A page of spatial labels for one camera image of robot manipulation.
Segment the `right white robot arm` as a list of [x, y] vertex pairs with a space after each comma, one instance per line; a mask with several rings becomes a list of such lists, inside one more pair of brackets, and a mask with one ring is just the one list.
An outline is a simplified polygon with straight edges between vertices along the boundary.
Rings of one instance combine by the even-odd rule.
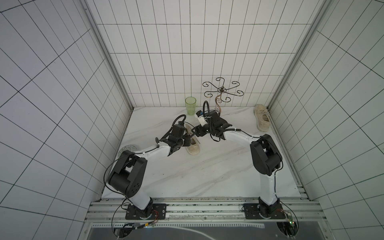
[[261, 193], [256, 204], [243, 204], [245, 218], [263, 220], [287, 220], [290, 225], [296, 223], [283, 208], [283, 203], [276, 193], [276, 173], [283, 169], [283, 157], [273, 138], [264, 134], [253, 136], [242, 129], [234, 128], [221, 118], [218, 112], [211, 110], [208, 101], [203, 103], [203, 109], [196, 112], [200, 122], [195, 128], [195, 135], [203, 137], [210, 135], [215, 142], [231, 141], [238, 145], [249, 147], [254, 168], [260, 174]]

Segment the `beige lace-up shoe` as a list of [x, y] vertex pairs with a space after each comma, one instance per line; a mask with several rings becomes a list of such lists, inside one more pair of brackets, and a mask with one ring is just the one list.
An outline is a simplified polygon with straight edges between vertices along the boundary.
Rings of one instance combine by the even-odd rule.
[[[187, 128], [188, 134], [192, 135], [193, 132], [192, 132], [191, 126], [187, 125], [186, 128]], [[197, 154], [199, 154], [200, 153], [200, 145], [199, 145], [199, 142], [198, 142], [196, 136], [192, 136], [190, 138], [190, 141], [191, 141], [191, 144], [190, 144], [190, 146], [187, 147], [187, 152], [190, 155], [197, 155]]]

